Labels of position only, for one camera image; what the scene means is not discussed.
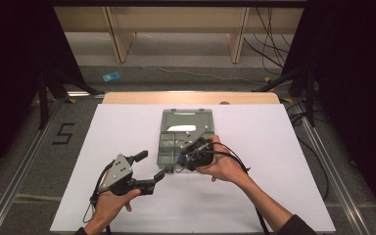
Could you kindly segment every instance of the open case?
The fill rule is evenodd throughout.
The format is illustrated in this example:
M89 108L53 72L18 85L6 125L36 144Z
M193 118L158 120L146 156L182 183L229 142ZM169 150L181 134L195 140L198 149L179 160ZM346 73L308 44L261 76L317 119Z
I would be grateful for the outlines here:
M212 110L164 110L158 150L158 166L166 172L180 169L175 165L181 149L189 144L191 134L214 135Z

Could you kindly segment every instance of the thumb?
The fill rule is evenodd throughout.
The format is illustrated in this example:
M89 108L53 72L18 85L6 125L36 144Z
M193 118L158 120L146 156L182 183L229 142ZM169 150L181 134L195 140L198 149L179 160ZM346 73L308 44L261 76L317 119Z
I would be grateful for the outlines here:
M130 190L129 192L127 192L127 194L124 195L124 198L126 199L127 202L130 202L130 200L136 198L140 194L141 194L140 189L133 189L133 190Z

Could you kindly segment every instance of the metal rail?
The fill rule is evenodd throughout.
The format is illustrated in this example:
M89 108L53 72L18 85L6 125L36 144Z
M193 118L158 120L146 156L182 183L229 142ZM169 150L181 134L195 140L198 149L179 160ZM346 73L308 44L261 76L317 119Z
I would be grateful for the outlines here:
M38 152L42 146L42 142L47 136L48 130L51 127L52 121L57 114L57 111L60 109L61 105L63 104L64 100L57 100L54 104L54 109L52 115L48 119L47 123L44 127L38 130L31 146L29 147L28 151L23 157L23 161L21 162L20 166L17 169L17 172L14 175L14 178L11 180L8 188L6 189L5 193L2 195L0 199L0 227L11 208L12 203L14 202L18 192L20 191L24 180L26 179L27 173L29 172L32 164L34 163L36 157L38 156Z
M296 110L299 113L301 113L305 109L301 108L300 106L296 106ZM326 151L325 146L323 145L316 129L314 127L311 127L306 117L303 117L302 121L307 136L309 137L316 154L319 156L320 161L322 162L322 165L325 168L326 173L328 174L331 185L337 194L338 200L340 201L344 209L344 212L346 213L348 220L350 221L353 232L356 235L371 234L368 230L367 225L365 224L364 218L362 217L362 214L359 211L353 197L348 191L347 186L344 183L344 180L342 179L340 173L335 168L334 163L329 157L328 152Z

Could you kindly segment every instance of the white paper sheet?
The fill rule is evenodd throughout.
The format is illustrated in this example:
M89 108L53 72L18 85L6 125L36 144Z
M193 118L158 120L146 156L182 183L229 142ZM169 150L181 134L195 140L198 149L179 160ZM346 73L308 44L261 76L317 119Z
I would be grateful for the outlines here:
M136 179L159 171L158 144L165 109L211 109L215 133L250 167L250 176L272 198L318 232L335 231L295 132L282 105L99 105L68 188L51 227L75 231L103 168L118 153L148 150L133 164ZM114 232L261 232L253 204L235 185L199 173L167 174L152 196L131 202L112 222Z

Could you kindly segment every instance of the blue object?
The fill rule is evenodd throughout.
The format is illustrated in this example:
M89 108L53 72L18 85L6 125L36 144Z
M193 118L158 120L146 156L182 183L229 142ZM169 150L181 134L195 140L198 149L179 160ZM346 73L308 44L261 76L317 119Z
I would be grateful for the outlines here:
M118 80L119 78L120 74L117 71L103 75L103 79L105 80L105 82Z

